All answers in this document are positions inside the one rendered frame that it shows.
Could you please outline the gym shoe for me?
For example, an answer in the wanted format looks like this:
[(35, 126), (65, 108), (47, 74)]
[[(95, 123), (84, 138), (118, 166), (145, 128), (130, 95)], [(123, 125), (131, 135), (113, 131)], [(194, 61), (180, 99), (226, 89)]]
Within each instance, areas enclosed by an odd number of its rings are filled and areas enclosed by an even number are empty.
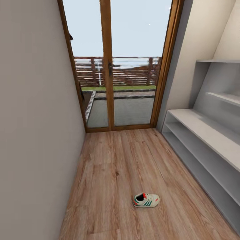
[(147, 194), (147, 193), (141, 193), (137, 194), (133, 199), (133, 205), (136, 208), (153, 208), (158, 205), (160, 201), (160, 198), (156, 194)]

